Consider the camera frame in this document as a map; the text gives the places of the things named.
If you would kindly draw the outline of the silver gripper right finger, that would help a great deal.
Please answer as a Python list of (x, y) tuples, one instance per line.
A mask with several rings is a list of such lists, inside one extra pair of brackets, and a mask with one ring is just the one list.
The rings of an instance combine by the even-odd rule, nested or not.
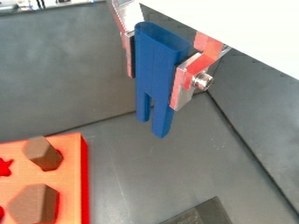
[(175, 69), (169, 100), (169, 107), (175, 111), (189, 102), (196, 88), (200, 91), (209, 88), (213, 78), (207, 73), (208, 68), (231, 49), (229, 46), (199, 31), (193, 39), (193, 48), (197, 52)]

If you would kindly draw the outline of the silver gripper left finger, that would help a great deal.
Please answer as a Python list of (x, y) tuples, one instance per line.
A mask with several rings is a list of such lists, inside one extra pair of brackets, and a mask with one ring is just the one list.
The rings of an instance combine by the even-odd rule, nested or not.
[(141, 21), (137, 0), (107, 0), (125, 49), (127, 75), (135, 78), (135, 26)]

